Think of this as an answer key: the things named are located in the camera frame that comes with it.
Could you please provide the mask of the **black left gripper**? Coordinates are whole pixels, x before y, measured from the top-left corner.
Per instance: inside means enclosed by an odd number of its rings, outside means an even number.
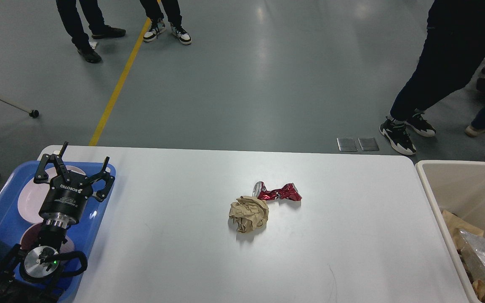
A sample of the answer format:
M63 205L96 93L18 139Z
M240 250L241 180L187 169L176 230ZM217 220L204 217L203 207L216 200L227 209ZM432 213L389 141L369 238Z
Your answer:
M62 176L64 183L70 184L70 173L62 161L62 156L68 145L69 142L65 141L58 154L42 155L33 177L35 184L49 182L49 176L46 172L46 165L48 164L54 166L56 175ZM80 181L80 188L78 187L78 182L65 185L61 180L51 180L49 183L49 191L39 209L38 215L43 219L50 219L52 215L60 213L69 217L70 223L79 223L89 197L93 197L98 202L103 202L113 188L115 176L111 175L107 170L109 161L110 157L105 157L98 173L83 177L82 181ZM103 183L104 187L95 191L93 186L98 182Z

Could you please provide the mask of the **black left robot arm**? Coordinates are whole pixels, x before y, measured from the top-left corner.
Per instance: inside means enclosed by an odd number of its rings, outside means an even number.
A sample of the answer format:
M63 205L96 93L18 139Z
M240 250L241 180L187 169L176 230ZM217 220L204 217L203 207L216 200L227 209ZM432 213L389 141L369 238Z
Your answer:
M0 303L70 303L106 211L116 170L43 154L0 192Z

